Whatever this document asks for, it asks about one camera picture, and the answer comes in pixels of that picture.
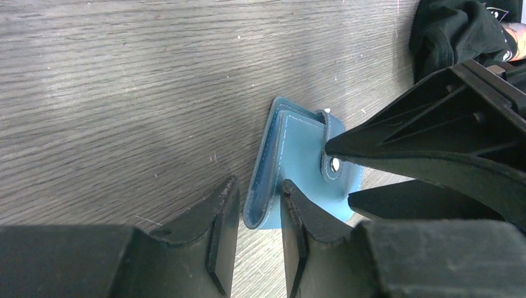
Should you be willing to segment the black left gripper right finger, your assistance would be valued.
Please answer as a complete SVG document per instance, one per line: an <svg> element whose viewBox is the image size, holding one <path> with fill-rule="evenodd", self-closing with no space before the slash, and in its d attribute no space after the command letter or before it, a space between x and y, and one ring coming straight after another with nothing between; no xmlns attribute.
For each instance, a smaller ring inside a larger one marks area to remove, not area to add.
<svg viewBox="0 0 526 298"><path fill-rule="evenodd" d="M368 220L350 227L287 179L289 297L524 297L525 235L495 220Z"/></svg>

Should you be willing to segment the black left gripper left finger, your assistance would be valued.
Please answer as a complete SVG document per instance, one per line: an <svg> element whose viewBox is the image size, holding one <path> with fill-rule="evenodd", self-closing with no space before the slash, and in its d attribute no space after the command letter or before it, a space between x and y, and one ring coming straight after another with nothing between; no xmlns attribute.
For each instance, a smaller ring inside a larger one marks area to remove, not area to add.
<svg viewBox="0 0 526 298"><path fill-rule="evenodd" d="M2 297L229 297L239 181L146 233L126 225L3 225Z"/></svg>

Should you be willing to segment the blue leather card holder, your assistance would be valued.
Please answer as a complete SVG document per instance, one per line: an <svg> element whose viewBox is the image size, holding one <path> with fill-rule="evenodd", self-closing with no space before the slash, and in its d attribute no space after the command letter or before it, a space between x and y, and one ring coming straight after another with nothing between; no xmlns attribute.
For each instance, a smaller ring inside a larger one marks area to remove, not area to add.
<svg viewBox="0 0 526 298"><path fill-rule="evenodd" d="M360 190L363 167L330 157L325 144L346 131L327 111L309 111L276 97L268 114L252 172L243 220L248 229L281 227L280 193L290 179L308 199L346 222L354 214L347 198Z"/></svg>

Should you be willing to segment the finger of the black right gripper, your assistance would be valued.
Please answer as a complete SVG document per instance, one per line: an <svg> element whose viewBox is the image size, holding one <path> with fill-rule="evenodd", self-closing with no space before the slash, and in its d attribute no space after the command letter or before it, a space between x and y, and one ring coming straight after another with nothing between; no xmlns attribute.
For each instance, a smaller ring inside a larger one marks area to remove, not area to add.
<svg viewBox="0 0 526 298"><path fill-rule="evenodd" d="M464 194L525 228L525 66L474 60L436 71L328 155Z"/></svg>
<svg viewBox="0 0 526 298"><path fill-rule="evenodd" d="M495 210L447 187L419 180L357 191L349 207L370 219L385 220L500 220Z"/></svg>

